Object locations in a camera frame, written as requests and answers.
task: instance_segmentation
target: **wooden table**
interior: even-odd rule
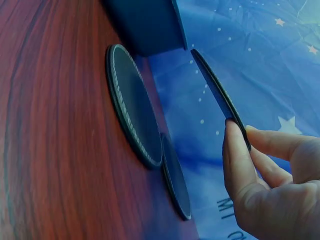
[[[98,0],[0,0],[1,240],[198,239],[118,123],[104,55],[119,42]]]

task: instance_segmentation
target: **blue tablecloth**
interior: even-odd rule
[[[319,0],[177,2],[189,47],[203,54],[245,125],[320,135]],[[200,239],[254,239],[233,215],[222,169],[225,118],[190,52],[149,61]]]

